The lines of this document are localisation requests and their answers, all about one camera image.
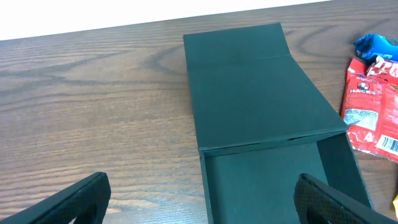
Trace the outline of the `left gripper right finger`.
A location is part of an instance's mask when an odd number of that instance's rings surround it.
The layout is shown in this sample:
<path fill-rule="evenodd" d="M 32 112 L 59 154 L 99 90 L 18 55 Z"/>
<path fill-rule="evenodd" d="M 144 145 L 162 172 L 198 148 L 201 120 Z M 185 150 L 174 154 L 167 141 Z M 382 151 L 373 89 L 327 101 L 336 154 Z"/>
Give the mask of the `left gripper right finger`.
<path fill-rule="evenodd" d="M 309 174 L 300 174 L 294 205 L 301 224 L 397 224 Z"/>

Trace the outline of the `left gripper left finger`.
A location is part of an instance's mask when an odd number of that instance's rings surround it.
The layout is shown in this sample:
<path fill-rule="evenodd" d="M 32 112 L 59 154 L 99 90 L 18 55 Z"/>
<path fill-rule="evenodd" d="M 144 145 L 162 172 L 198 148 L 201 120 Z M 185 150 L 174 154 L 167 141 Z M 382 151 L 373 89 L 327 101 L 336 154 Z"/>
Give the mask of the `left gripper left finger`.
<path fill-rule="evenodd" d="M 51 197 L 1 220 L 1 223 L 102 224 L 110 196 L 107 174 L 95 172 Z"/>

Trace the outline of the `yellow snack bag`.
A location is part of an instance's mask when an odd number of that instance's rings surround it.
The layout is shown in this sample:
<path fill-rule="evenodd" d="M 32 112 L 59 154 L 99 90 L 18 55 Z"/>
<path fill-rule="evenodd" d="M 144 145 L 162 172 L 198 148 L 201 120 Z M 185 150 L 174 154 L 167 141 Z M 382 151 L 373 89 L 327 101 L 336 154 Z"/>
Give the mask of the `yellow snack bag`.
<path fill-rule="evenodd" d="M 394 206 L 394 211 L 395 211 L 396 218 L 398 219 L 398 195 L 396 195 L 396 197 L 392 201 L 392 204 Z"/>

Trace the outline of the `black cardboard gift box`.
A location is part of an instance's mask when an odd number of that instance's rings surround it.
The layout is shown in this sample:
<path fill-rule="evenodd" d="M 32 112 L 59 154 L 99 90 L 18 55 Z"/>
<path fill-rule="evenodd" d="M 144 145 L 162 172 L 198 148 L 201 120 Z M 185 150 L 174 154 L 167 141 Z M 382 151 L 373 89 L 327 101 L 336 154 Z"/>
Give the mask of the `black cardboard gift box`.
<path fill-rule="evenodd" d="M 372 205 L 347 124 L 291 56 L 279 23 L 183 42 L 210 223 L 298 223 L 303 173 Z"/>

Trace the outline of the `red snack bag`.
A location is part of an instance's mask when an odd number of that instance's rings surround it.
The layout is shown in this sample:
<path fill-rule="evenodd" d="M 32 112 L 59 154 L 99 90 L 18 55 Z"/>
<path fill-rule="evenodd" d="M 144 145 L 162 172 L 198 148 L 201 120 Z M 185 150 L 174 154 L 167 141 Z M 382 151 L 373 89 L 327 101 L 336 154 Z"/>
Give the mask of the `red snack bag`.
<path fill-rule="evenodd" d="M 397 162 L 397 78 L 368 77 L 369 67 L 352 59 L 341 117 L 353 149 Z"/>

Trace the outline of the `blue Oreo cookie pack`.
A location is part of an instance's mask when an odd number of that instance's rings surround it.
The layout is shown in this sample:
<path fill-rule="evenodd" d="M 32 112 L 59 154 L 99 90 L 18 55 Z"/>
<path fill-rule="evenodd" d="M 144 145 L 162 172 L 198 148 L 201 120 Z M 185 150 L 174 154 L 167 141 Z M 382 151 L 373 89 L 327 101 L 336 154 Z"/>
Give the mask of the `blue Oreo cookie pack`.
<path fill-rule="evenodd" d="M 373 62 L 377 56 L 397 61 L 397 37 L 368 34 L 353 43 L 357 56 Z"/>

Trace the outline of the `red KitKat bar wrapper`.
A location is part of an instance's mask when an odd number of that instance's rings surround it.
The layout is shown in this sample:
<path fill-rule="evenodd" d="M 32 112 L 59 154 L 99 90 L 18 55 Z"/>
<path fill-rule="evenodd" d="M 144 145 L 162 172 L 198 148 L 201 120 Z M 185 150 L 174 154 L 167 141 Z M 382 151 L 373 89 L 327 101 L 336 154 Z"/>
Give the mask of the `red KitKat bar wrapper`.
<path fill-rule="evenodd" d="M 375 62 L 368 68 L 366 75 L 368 77 L 386 75 L 397 78 L 397 68 L 398 64 L 396 61 L 377 56 Z"/>

